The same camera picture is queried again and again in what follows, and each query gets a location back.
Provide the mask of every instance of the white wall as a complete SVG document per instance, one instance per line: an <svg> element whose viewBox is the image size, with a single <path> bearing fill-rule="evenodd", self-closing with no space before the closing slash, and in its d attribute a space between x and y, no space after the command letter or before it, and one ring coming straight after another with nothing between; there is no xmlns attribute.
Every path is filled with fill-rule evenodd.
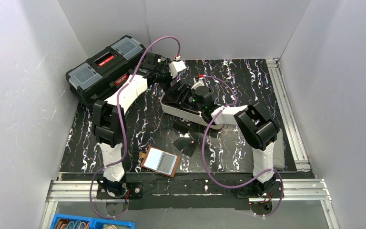
<svg viewBox="0 0 366 229"><path fill-rule="evenodd" d="M366 1L312 0L280 66L340 227L366 228Z"/></svg>
<svg viewBox="0 0 366 229"><path fill-rule="evenodd" d="M93 56L125 34L148 46L165 35L184 59L280 57L311 0L59 0ZM176 55L163 41L153 52Z"/></svg>
<svg viewBox="0 0 366 229"><path fill-rule="evenodd" d="M58 0L89 57L130 35L148 47L145 0Z"/></svg>
<svg viewBox="0 0 366 229"><path fill-rule="evenodd" d="M151 41L173 35L184 59L280 57L310 0L147 0ZM152 49L176 55L174 41Z"/></svg>
<svg viewBox="0 0 366 229"><path fill-rule="evenodd" d="M86 54L56 0L0 0L0 228L38 228L77 105L65 73Z"/></svg>

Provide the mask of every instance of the blue storage container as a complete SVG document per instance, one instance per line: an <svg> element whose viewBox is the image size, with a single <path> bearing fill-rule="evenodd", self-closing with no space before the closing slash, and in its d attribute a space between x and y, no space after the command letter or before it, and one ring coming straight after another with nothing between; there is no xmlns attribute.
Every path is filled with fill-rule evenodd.
<svg viewBox="0 0 366 229"><path fill-rule="evenodd" d="M121 226L121 229L134 229L134 223L129 222L121 222L109 219L96 219L90 217L82 217L82 216L73 216L73 215L65 215L65 214L55 214L52 219L50 229L54 228L60 219L69 219L74 222L80 220L81 222L89 223L89 229L102 229L105 224Z"/></svg>

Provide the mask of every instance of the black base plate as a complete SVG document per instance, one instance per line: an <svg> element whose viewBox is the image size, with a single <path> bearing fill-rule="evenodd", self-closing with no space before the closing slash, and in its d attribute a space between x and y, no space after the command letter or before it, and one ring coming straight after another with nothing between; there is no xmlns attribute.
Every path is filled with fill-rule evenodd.
<svg viewBox="0 0 366 229"><path fill-rule="evenodd" d="M235 185L240 185L240 184L243 184L243 182L235 183ZM272 187L266 192L267 198L270 197L270 193L272 193L272 198L280 198L280 195L281 195L281 190L279 189L280 187L281 187L281 182L279 180L275 181L274 184L272 185ZM257 194L244 195L244 194L236 193L236 197L238 197L239 199L249 199L249 198L259 198L260 196L258 196Z"/></svg>
<svg viewBox="0 0 366 229"><path fill-rule="evenodd" d="M142 198L142 183L134 182L134 183L127 183L127 189L130 190L128 195L128 199L141 199ZM106 191L102 191L103 188L99 186L96 194L97 199L112 199L111 195L109 195Z"/></svg>

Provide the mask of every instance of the black marble surface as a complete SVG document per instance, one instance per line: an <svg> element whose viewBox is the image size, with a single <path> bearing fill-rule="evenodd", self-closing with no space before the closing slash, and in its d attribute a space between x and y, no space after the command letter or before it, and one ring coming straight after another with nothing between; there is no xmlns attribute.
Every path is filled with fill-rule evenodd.
<svg viewBox="0 0 366 229"><path fill-rule="evenodd" d="M187 70L179 75L185 83L193 84L194 75L213 75L223 79L235 91L239 99L237 106L260 101L284 131L286 168L283 171L296 171L265 60L197 60L185 63ZM217 81L207 80L207 84L217 103L233 101L227 89ZM182 156L177 173L205 172L201 158L203 134L194 130L189 132L197 147L192 157L183 155L173 145L173 142L182 136L172 129L173 122L178 118L163 113L160 105L161 95L161 89L153 85L129 108L126 115L129 155L123 161L124 168L128 172L148 172L140 166L142 160L139 158L139 152L145 152L149 146L154 146ZM101 149L92 134L91 120L91 112L79 103L60 172L94 173L104 166ZM200 126L193 123L189 125L193 129ZM221 130L210 134L208 144L205 153L211 172L252 172L252 150L238 126L224 125Z"/></svg>

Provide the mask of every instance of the item in blue bin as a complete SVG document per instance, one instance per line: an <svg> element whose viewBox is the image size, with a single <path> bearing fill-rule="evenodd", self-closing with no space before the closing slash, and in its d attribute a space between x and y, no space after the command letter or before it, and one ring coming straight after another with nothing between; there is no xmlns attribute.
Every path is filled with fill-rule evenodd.
<svg viewBox="0 0 366 229"><path fill-rule="evenodd" d="M62 225L66 225L68 224L68 221L67 219L59 219L58 222L55 224L54 228L55 229L60 229L62 227Z"/></svg>
<svg viewBox="0 0 366 229"><path fill-rule="evenodd" d="M104 229L117 229L117 227L115 225L111 225L111 226L108 226L108 227L106 227Z"/></svg>
<svg viewBox="0 0 366 229"><path fill-rule="evenodd" d="M79 228L78 229L85 229L86 228L86 223L85 222L82 222L80 225L79 225Z"/></svg>
<svg viewBox="0 0 366 229"><path fill-rule="evenodd" d="M130 229L128 226L104 224L103 229Z"/></svg>

